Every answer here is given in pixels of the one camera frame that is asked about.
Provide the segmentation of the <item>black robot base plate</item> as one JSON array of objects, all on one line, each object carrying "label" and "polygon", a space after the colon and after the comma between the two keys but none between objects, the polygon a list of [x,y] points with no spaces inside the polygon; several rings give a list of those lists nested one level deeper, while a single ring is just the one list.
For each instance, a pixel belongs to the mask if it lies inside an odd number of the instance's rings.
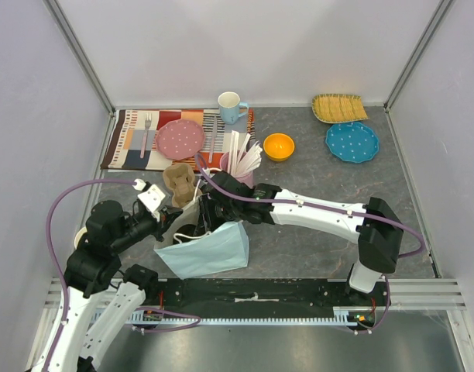
[{"label": "black robot base plate", "polygon": [[383,282],[363,294],[327,279],[167,279],[143,304],[203,319],[327,318],[334,307],[380,310],[385,293]]}]

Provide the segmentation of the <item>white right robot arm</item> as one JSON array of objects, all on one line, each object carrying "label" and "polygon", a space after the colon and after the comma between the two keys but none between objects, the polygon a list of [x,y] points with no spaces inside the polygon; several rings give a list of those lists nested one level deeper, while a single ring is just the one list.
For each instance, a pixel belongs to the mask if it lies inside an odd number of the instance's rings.
[{"label": "white right robot arm", "polygon": [[376,282],[397,268],[403,237],[401,222],[381,198],[363,203],[339,203],[299,195],[272,184],[253,187],[225,171],[212,175],[203,192],[222,218],[251,224],[300,226],[354,243],[358,259],[344,285],[345,299],[361,305]]}]

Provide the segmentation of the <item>black plastic cup lid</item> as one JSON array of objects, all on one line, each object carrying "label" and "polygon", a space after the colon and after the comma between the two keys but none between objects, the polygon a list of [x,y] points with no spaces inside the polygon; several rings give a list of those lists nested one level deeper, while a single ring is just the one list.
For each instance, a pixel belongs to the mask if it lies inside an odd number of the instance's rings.
[{"label": "black plastic cup lid", "polygon": [[174,239],[178,239],[185,243],[198,237],[197,226],[192,224],[186,224],[181,226],[173,235]]}]

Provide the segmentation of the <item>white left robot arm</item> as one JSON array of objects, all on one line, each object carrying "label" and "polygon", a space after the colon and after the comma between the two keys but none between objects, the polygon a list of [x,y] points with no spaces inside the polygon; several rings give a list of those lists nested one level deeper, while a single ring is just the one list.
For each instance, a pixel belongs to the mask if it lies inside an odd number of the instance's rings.
[{"label": "white left robot arm", "polygon": [[113,300],[94,320],[112,278],[121,267],[119,254],[147,236],[163,234],[182,209],[163,206],[151,212],[144,205],[125,212],[117,201],[103,201],[91,210],[85,233],[67,259],[66,286],[60,309],[34,371],[96,371],[128,317],[159,296],[158,275],[138,264],[126,270]]}]

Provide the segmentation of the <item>light blue paper bag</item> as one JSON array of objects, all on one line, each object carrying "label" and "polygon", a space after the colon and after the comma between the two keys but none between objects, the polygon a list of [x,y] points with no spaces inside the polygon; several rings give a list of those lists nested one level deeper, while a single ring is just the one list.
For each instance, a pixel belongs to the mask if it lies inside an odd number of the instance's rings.
[{"label": "light blue paper bag", "polygon": [[244,268],[249,262],[249,238],[240,222],[225,222],[212,232],[182,232],[198,221],[201,196],[182,208],[182,215],[163,234],[153,251],[180,279]]}]

